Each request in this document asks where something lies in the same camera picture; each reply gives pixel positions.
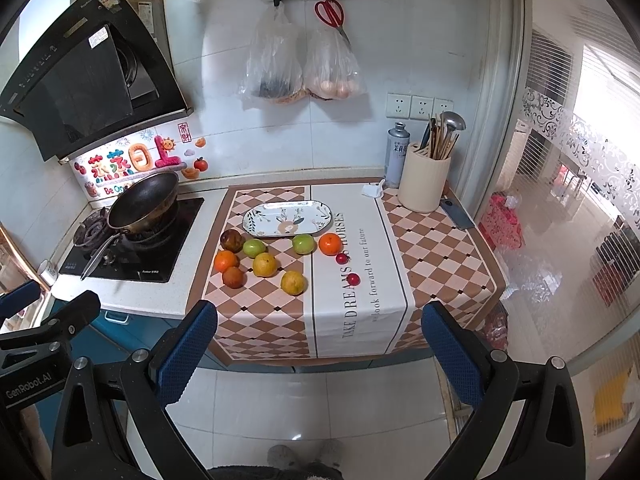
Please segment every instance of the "feet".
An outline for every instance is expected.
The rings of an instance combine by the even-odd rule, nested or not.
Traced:
[[[322,443],[322,447],[320,448],[320,453],[318,454],[317,460],[324,465],[340,470],[343,453],[344,444],[339,440],[325,440]]]
[[[267,452],[267,464],[277,469],[299,469],[298,457],[290,447],[278,444]]]

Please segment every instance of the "red fruit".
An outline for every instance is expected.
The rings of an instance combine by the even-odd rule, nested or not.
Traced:
[[[207,171],[209,169],[209,163],[200,157],[193,163],[193,167],[196,170]]]
[[[347,274],[347,283],[351,286],[359,285],[360,277],[355,272],[351,272],[350,274]]]
[[[338,253],[335,255],[335,261],[338,262],[339,265],[344,265],[349,261],[349,257],[344,253]]]

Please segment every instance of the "white tile wall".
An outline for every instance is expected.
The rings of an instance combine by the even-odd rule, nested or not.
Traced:
[[[33,136],[19,124],[0,118],[0,146],[0,222],[37,268],[87,200],[68,164],[43,162]]]
[[[308,34],[322,24],[314,1],[286,2],[300,27],[298,59]],[[484,54],[486,0],[343,0],[347,31],[368,93],[345,101],[305,98],[292,105],[251,108],[238,87],[260,0],[164,0],[169,42],[180,88],[195,112],[193,138],[204,136],[207,178],[305,168],[384,164],[388,92],[451,99],[472,124]],[[425,123],[407,121],[419,139]],[[175,123],[157,127],[176,134]],[[466,139],[456,146],[462,160]],[[262,156],[249,155],[260,153]],[[453,173],[460,170],[454,165]],[[455,182],[457,174],[450,175]]]

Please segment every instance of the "cup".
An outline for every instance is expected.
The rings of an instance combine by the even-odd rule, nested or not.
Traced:
[[[38,274],[49,286],[53,285],[59,276],[56,266],[49,260],[44,260],[40,266],[38,266]]]
[[[406,150],[398,200],[411,211],[430,213],[440,206],[451,157],[434,160],[417,151],[418,144],[411,144]]]

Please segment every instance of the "oval plate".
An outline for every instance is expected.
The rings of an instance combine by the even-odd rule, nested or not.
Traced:
[[[331,223],[331,210],[318,200],[271,202],[244,213],[242,228],[255,237],[312,235]]]

